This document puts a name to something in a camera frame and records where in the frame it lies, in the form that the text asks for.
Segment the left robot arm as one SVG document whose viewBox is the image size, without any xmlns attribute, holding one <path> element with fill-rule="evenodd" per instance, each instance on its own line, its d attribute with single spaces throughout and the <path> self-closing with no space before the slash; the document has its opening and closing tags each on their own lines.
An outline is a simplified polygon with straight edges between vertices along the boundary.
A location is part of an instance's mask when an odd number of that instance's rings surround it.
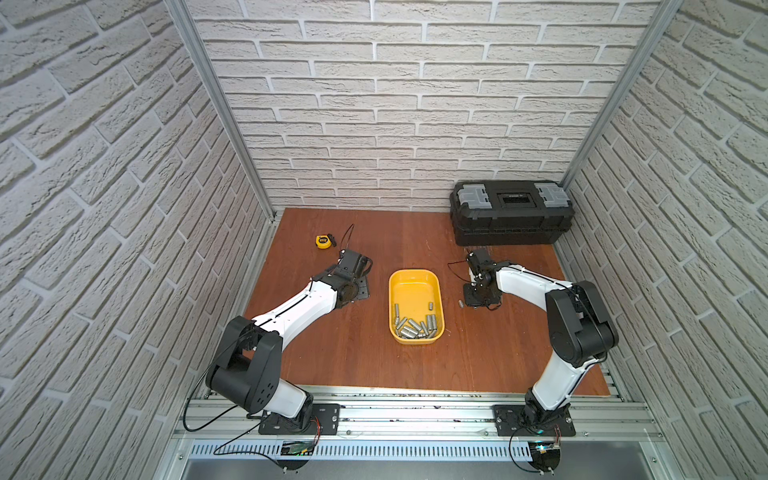
<svg viewBox="0 0 768 480">
<path fill-rule="evenodd" d="M 284 303 L 251 319 L 230 320 L 205 374 L 206 387 L 249 413 L 308 423 L 312 396 L 280 377 L 283 351 L 316 320 L 365 298 L 372 266 L 369 257 L 343 250 Z"/>
</svg>

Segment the yellow plastic storage box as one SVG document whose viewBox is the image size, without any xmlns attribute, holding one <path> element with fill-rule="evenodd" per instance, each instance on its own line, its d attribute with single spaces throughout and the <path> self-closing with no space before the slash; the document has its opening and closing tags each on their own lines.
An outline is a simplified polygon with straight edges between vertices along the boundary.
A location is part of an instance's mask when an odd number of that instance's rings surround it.
<svg viewBox="0 0 768 480">
<path fill-rule="evenodd" d="M 430 270 L 395 271 L 389 278 L 388 307 L 390 333 L 402 345 L 430 345 L 445 332 L 440 284 Z"/>
</svg>

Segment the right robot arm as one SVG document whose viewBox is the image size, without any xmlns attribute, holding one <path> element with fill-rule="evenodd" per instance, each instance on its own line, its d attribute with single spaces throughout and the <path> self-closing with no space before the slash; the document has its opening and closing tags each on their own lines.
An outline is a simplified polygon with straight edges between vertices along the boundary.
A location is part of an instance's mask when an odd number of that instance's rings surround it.
<svg viewBox="0 0 768 480">
<path fill-rule="evenodd" d="M 493 310 L 509 294 L 546 313 L 552 354 L 526 393 L 519 424 L 543 428 L 563 418 L 583 377 L 605 362 L 619 343 L 598 287 L 589 281 L 554 279 L 509 261 L 496 262 L 485 249 L 470 252 L 466 261 L 470 275 L 463 286 L 466 305 Z"/>
</svg>

